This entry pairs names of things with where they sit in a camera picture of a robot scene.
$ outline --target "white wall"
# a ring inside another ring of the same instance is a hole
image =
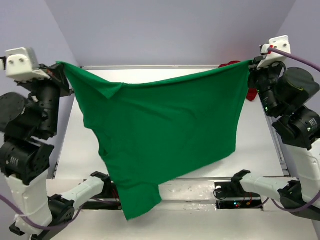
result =
[[[32,47],[35,49],[40,63],[52,65],[61,60],[77,65],[69,45],[52,16],[44,0],[2,0],[0,4],[0,56],[12,48]],[[28,91],[17,87],[4,72],[0,72],[0,96],[8,92],[18,92],[27,96]],[[60,104],[58,135],[50,141],[56,149],[50,159],[52,165],[58,159],[64,139],[73,97],[65,98]],[[0,146],[3,135],[0,135]],[[11,199],[11,193],[0,174],[0,194]],[[9,232],[13,223],[14,212],[0,202],[0,239],[14,240],[18,238]]]
[[[295,1],[46,0],[81,66],[219,65],[254,58]]]
[[[278,36],[288,35],[291,44],[292,54],[307,59],[320,65],[320,1],[319,0],[297,0],[291,12],[284,21],[278,32]],[[288,67],[300,67],[310,71],[316,82],[320,84],[320,73],[311,67],[294,60],[286,60]],[[306,106],[320,114],[320,93],[314,96]],[[290,172],[295,174],[296,170],[292,165],[292,157],[285,146],[282,146],[284,158]],[[313,225],[320,239],[320,222],[313,221]]]

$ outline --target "red cloth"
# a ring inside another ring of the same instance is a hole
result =
[[[225,67],[225,66],[228,66],[231,64],[237,64],[237,63],[240,63],[240,61],[231,61],[229,63],[221,64],[219,66],[219,68],[222,68],[222,67]],[[258,95],[258,91],[256,88],[249,88],[248,94],[246,95],[246,99],[248,99],[250,102],[252,102],[253,100],[255,100],[257,95]]]

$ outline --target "green t-shirt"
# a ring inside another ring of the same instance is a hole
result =
[[[236,150],[250,61],[143,84],[109,82],[61,63],[128,220],[161,202],[159,184]]]

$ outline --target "gray wall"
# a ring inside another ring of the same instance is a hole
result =
[[[320,1],[319,0],[297,0],[290,14],[278,32],[278,36],[288,35],[292,53],[304,59],[320,65],[319,40],[320,40]],[[320,72],[297,61],[288,59],[288,67],[301,67],[313,74],[316,82],[320,84]],[[320,93],[312,98],[306,106],[320,114]],[[296,170],[292,165],[292,157],[285,146],[282,146],[284,158],[290,172],[295,174]],[[320,222],[313,221],[314,228],[320,239]]]
[[[81,66],[247,60],[277,34],[295,1],[46,0]]]
[[[69,46],[44,0],[2,0],[0,4],[0,56],[5,51],[19,47],[33,47],[40,63],[52,65],[62,60],[77,65]],[[0,72],[0,96],[8,92],[18,92],[27,96],[28,92],[17,87],[13,80]],[[51,161],[60,154],[73,98],[63,99],[60,106],[58,135],[50,141],[56,146]],[[0,146],[3,135],[0,135]],[[12,199],[4,176],[0,174],[0,193]],[[9,232],[14,212],[0,202],[0,239],[21,239]]]

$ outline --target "white plastic part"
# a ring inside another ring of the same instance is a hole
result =
[[[21,47],[6,52],[6,76],[16,82],[28,82],[32,79],[50,79],[39,64],[32,48]]]
[[[243,177],[240,184],[247,193],[259,194],[279,202],[280,194],[278,193],[278,190],[288,186],[288,182],[291,180],[293,179],[263,177],[249,173]]]
[[[100,178],[90,176],[77,187],[62,193],[61,196],[66,200],[73,200],[73,207],[77,210],[91,198],[100,194],[104,188],[104,184],[105,183]]]
[[[5,178],[18,208],[32,222],[44,227],[47,227],[53,219],[48,205],[47,176],[48,170],[31,181],[29,186],[24,185],[22,180],[14,175]],[[15,225],[26,234],[39,235],[42,233],[42,230],[28,225],[18,215]]]
[[[308,203],[320,191],[320,140],[312,144],[312,149],[286,146],[290,151],[296,166],[302,187],[302,199]],[[313,206],[320,208],[320,201],[316,201]]]
[[[287,35],[271,38],[268,44],[265,44],[261,47],[261,54],[265,55],[265,59],[259,63],[257,67],[258,70],[266,68],[274,62],[284,62],[286,60],[285,56],[282,56],[275,52],[268,52],[268,48],[270,48],[270,46],[283,52],[289,54],[291,53],[289,37]]]
[[[0,59],[0,70],[5,70],[5,63],[2,59]]]

